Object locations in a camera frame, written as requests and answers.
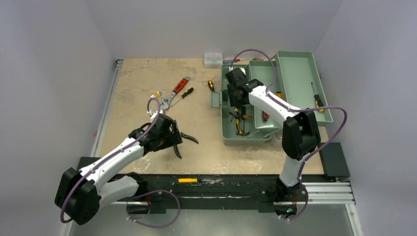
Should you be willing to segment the yellow needle nose pliers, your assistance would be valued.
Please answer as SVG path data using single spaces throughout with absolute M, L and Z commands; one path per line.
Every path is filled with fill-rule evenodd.
M 244 120 L 245 119 L 253 119 L 252 116 L 248 116 L 245 114 L 245 107 L 242 107 L 242 112 L 239 112 L 238 108 L 234 108 L 234 112 L 230 112 L 230 114 L 235 118 L 236 120 L 236 128 L 237 128 L 237 135 L 239 135 L 240 131 L 244 132 Z

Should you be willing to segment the red black utility knife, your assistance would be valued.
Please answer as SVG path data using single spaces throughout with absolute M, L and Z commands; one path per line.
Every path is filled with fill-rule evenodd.
M 263 122 L 267 122 L 268 119 L 269 119 L 269 115 L 265 111 L 263 111 L 263 113 L 262 113 L 262 120 L 263 120 Z

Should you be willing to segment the small black hammer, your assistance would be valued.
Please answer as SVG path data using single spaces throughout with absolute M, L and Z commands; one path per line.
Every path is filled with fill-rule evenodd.
M 250 132 L 243 132 L 243 131 L 240 131 L 239 132 L 239 135 L 241 135 L 241 136 L 246 136 L 248 134 L 250 134 Z

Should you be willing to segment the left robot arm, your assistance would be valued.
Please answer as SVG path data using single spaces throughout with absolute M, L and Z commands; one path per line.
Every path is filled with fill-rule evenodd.
M 151 122 L 132 130 L 111 152 L 79 170 L 67 169 L 55 196 L 62 223 L 89 222 L 97 212 L 118 200 L 141 201 L 149 191 L 147 182 L 136 174 L 114 180 L 123 168 L 149 152 L 175 147 L 182 143 L 177 122 L 164 114 L 153 115 Z

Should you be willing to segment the long black yellow screwdriver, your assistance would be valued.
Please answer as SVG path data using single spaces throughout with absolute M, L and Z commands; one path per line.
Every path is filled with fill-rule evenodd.
M 312 86 L 312 90 L 313 90 L 313 92 L 314 92 L 315 106 L 316 106 L 317 108 L 321 107 L 318 111 L 319 111 L 320 113 L 323 113 L 323 112 L 325 111 L 325 110 L 322 108 L 322 107 L 324 106 L 324 104 L 323 104 L 323 102 L 322 102 L 322 100 L 321 100 L 321 98 L 320 98 L 320 96 L 319 96 L 319 94 L 318 94 L 318 91 L 317 91 L 317 89 L 316 89 L 316 86 L 315 86 L 315 84 L 314 84 L 313 82 L 311 82 L 311 86 Z

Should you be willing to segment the medium black yellow screwdriver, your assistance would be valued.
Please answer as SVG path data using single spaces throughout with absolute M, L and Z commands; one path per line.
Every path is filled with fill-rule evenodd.
M 191 94 L 194 91 L 193 87 L 189 87 L 181 96 L 180 99 L 177 100 L 174 104 L 171 105 L 171 107 L 175 106 L 178 102 L 180 102 L 182 99 L 187 97 L 189 94 Z

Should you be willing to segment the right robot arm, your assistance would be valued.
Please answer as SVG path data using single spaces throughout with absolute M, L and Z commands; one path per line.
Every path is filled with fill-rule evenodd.
M 240 68 L 230 70 L 225 77 L 231 106 L 239 108 L 252 105 L 280 124 L 281 145 L 286 158 L 276 181 L 275 195 L 282 200 L 290 199 L 301 186 L 305 162 L 321 142 L 314 112 L 311 109 L 292 108 L 259 80 L 249 80 Z

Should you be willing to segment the green plastic tool box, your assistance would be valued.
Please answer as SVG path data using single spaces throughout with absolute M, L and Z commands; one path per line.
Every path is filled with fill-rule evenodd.
M 321 78 L 313 52 L 277 51 L 273 57 L 276 66 L 276 80 L 272 79 L 271 64 L 267 60 L 250 60 L 242 64 L 235 63 L 234 68 L 243 68 L 249 80 L 257 79 L 269 86 L 271 92 L 279 92 L 284 101 L 300 109 L 314 108 L 317 95 L 324 106 L 328 105 L 321 83 Z M 263 111 L 252 105 L 245 105 L 245 114 L 251 116 L 241 127 L 245 136 L 237 134 L 236 120 L 231 115 L 234 107 L 230 105 L 227 91 L 228 81 L 225 77 L 229 65 L 221 67 L 219 91 L 211 93 L 211 107 L 219 107 L 221 114 L 222 138 L 226 145 L 260 145 L 268 141 L 273 133 L 281 132 L 282 128 L 272 118 L 264 121 Z

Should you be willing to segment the stubby black yellow screwdriver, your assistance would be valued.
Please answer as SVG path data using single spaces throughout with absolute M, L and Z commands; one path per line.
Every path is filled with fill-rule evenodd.
M 215 91 L 215 89 L 214 89 L 214 84 L 213 84 L 213 82 L 212 82 L 212 80 L 208 80 L 208 86 L 209 86 L 209 89 L 211 90 L 211 91 Z

